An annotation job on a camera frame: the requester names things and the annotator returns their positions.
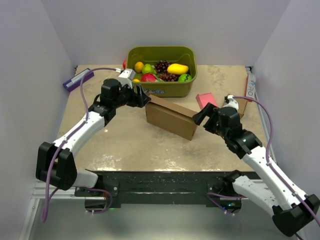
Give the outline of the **large cardboard box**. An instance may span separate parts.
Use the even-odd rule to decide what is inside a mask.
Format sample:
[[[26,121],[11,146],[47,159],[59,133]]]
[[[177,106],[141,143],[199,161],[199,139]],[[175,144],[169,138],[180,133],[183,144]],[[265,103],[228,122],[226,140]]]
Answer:
[[[197,113],[164,98],[150,95],[145,105],[146,121],[172,134],[191,141],[197,130],[193,116]]]

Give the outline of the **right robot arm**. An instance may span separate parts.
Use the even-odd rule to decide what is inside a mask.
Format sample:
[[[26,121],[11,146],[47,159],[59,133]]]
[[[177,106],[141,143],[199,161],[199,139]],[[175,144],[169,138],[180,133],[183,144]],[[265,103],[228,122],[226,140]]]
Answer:
[[[271,215],[274,225],[287,237],[297,234],[312,220],[320,221],[317,218],[319,198],[306,194],[293,183],[270,158],[258,137],[243,129],[236,102],[221,108],[209,103],[192,119],[200,125],[205,117],[208,120],[204,129],[222,137],[227,148],[249,165],[267,186],[264,189],[239,173],[223,183],[227,196],[239,194],[254,202]]]

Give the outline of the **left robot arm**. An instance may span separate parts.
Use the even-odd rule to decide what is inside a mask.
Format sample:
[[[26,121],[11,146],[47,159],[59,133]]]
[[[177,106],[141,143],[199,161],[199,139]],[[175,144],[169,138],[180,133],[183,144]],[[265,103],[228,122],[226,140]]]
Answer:
[[[104,80],[101,93],[95,97],[83,118],[59,139],[39,146],[35,177],[60,190],[84,187],[92,196],[99,196],[104,184],[98,180],[98,174],[77,170],[77,153],[113,119],[118,108],[143,108],[150,101],[141,84],[132,87],[114,78]]]

